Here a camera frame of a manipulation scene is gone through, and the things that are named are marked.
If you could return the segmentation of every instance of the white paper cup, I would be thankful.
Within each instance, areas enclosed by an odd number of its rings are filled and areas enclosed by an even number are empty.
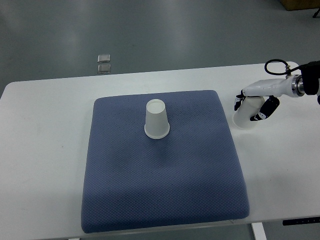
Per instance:
[[[162,139],[169,133],[166,105],[160,99],[152,99],[146,104],[145,134],[152,139]]]
[[[247,96],[233,115],[232,121],[234,125],[243,130],[254,128],[258,121],[250,121],[250,118],[259,112],[264,103],[265,99],[262,96]]]

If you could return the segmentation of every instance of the blue foam pad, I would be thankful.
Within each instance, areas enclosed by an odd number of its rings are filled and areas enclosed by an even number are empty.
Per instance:
[[[169,134],[144,132],[146,104],[165,102]],[[83,186],[85,233],[241,219],[246,184],[217,93],[99,98]]]

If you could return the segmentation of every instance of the upside-down paper cup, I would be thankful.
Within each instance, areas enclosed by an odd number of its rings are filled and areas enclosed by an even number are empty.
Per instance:
[[[152,99],[146,104],[145,134],[152,139],[162,139],[169,133],[166,105],[160,99]]]

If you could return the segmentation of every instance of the white table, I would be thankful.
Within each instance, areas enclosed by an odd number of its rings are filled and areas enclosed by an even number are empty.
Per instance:
[[[284,67],[273,63],[270,69],[283,72]],[[234,222],[138,231],[320,216],[317,97],[280,97],[277,111],[252,130],[232,123],[235,96],[268,78],[277,76],[254,64],[9,84],[0,99],[0,239],[89,236],[81,229],[81,203],[93,104],[101,97],[131,94],[215,90],[250,204],[250,215]]]

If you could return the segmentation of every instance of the robot finger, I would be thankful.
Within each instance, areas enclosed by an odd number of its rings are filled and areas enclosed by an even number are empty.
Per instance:
[[[243,91],[241,90],[241,93],[237,96],[235,96],[234,100],[234,110],[237,111],[238,108],[240,108],[241,103],[243,100],[245,100],[246,96],[243,94]]]
[[[274,96],[270,96],[267,101],[262,105],[257,115],[252,116],[250,121],[260,121],[267,119],[274,113],[274,111],[279,106],[280,101]]]

